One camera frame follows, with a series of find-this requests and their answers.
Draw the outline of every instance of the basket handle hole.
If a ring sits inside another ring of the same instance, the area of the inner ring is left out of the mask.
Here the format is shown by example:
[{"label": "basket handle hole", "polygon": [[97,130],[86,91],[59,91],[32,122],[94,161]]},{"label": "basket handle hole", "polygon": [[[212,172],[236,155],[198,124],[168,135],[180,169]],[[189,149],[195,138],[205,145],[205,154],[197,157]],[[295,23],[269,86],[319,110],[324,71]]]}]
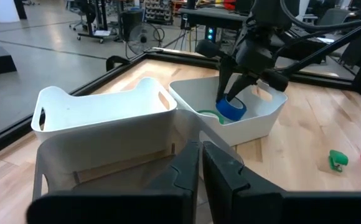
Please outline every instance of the basket handle hole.
[{"label": "basket handle hole", "polygon": [[41,131],[44,130],[44,124],[45,124],[45,110],[44,108],[41,109],[41,113],[39,115],[39,127]]},{"label": "basket handle hole", "polygon": [[160,99],[161,103],[165,106],[165,108],[169,110],[169,102],[161,92],[158,92],[158,98]]},{"label": "basket handle hole", "polygon": [[261,98],[262,100],[265,100],[265,101],[272,101],[272,95],[270,93],[268,93],[267,91],[265,91],[264,89],[261,89],[260,87],[258,86],[252,86],[251,88],[251,92],[256,95],[257,97]]}]

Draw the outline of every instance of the wooden tabletop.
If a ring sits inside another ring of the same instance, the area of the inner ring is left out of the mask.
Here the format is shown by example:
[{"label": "wooden tabletop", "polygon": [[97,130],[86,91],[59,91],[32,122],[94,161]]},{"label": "wooden tabletop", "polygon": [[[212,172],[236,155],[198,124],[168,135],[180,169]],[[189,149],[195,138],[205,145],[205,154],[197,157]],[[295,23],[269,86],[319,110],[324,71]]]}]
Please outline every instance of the wooden tabletop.
[{"label": "wooden tabletop", "polygon": [[[145,60],[94,94],[129,90],[142,77],[168,88],[174,80],[216,75],[207,68]],[[256,94],[265,97],[260,90]],[[245,165],[287,190],[361,190],[361,96],[297,83],[290,83],[286,94],[289,100],[269,136],[235,147]],[[0,152],[0,223],[24,223],[38,146],[29,133]],[[331,149],[348,156],[343,173],[330,170]]]}]

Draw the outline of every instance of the white plastic bin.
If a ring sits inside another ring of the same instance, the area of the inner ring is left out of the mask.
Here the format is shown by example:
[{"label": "white plastic bin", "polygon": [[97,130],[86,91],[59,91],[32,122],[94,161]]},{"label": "white plastic bin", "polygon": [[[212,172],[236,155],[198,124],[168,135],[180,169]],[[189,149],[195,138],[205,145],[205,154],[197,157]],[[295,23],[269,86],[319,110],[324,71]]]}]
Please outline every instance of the white plastic bin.
[{"label": "white plastic bin", "polygon": [[[239,74],[232,75],[225,93],[229,91],[237,76]],[[218,118],[214,115],[197,113],[200,110],[217,112],[215,98],[218,82],[219,77],[175,81],[169,85],[169,93],[177,100],[178,108],[196,113],[230,146],[268,135],[281,108],[287,101],[287,96],[258,81],[258,87],[272,96],[271,101],[266,101],[253,94],[253,86],[249,86],[237,95],[237,98],[244,102],[247,107],[247,112],[241,120],[231,121],[225,119],[225,124],[220,124]]]},{"label": "white plastic bin", "polygon": [[[169,109],[159,99],[159,93],[168,101]],[[101,95],[70,96],[62,89],[50,86],[39,93],[31,127],[38,140],[43,142],[56,134],[125,118],[165,113],[176,106],[165,88],[149,77],[143,78],[133,90]],[[40,127],[42,111],[45,112],[43,129]]]}]

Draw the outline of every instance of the cable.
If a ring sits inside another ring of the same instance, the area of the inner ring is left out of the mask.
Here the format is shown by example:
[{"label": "cable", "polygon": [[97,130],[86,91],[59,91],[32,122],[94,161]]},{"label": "cable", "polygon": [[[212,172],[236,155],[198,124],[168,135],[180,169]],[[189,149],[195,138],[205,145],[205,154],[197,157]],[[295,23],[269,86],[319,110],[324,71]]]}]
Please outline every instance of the cable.
[{"label": "cable", "polygon": [[179,36],[178,36],[178,38],[176,39],[176,42],[175,42],[174,50],[175,50],[175,48],[176,48],[176,45],[178,45],[178,41],[179,41],[179,39],[181,38],[181,35],[182,35],[182,32],[183,32],[183,31],[184,31],[184,30],[180,30]]},{"label": "cable", "polygon": [[197,27],[195,28],[194,52],[197,48]]},{"label": "cable", "polygon": [[192,36],[191,36],[191,35],[186,36],[186,40],[187,40],[187,41],[189,41],[189,40],[191,40],[191,41],[195,41],[195,40],[197,40],[197,35],[195,36],[195,38],[194,38],[194,39],[192,38]]},{"label": "cable", "polygon": [[185,33],[182,37],[182,42],[180,43],[180,50],[182,50],[182,47],[183,47],[183,41],[185,41],[185,36],[186,36],[186,30],[185,30]]},{"label": "cable", "polygon": [[189,31],[189,52],[192,51],[192,31]]},{"label": "cable", "polygon": [[[165,31],[164,31],[161,27],[158,27],[158,28],[155,27],[155,26],[153,26],[153,27],[154,27],[153,37],[154,37],[154,39],[155,39],[156,41],[159,42],[159,47],[161,47],[161,43],[162,43],[162,41],[164,40],[164,38],[165,38],[165,36],[166,36],[166,33],[165,33]],[[162,37],[161,37],[160,33],[158,32],[158,30],[162,30]]]},{"label": "cable", "polygon": [[127,59],[131,59],[130,57],[128,57],[128,47],[129,47],[128,43],[125,43],[125,57]]},{"label": "cable", "polygon": [[280,0],[280,6],[283,12],[291,19],[291,21],[296,24],[297,26],[305,29],[305,30],[312,30],[312,31],[322,31],[322,30],[339,30],[339,29],[346,29],[351,27],[361,26],[360,21],[353,21],[353,22],[345,22],[342,24],[337,25],[329,25],[329,26],[312,26],[306,24],[305,22],[299,21],[294,15],[288,10],[285,0]]}]

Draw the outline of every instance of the gray floor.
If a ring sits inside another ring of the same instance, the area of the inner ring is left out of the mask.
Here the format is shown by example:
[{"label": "gray floor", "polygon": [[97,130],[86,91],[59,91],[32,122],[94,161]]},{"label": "gray floor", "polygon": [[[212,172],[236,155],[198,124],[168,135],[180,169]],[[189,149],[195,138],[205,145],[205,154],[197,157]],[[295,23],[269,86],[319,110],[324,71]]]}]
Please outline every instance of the gray floor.
[{"label": "gray floor", "polygon": [[[38,2],[25,6],[27,21],[0,24],[0,46],[17,67],[17,72],[0,74],[0,131],[33,112],[41,89],[58,86],[70,92],[102,76],[109,56],[125,56],[124,43],[78,41],[68,25],[80,18],[65,10],[63,0]],[[164,45],[179,36],[175,26],[162,28]]]}]

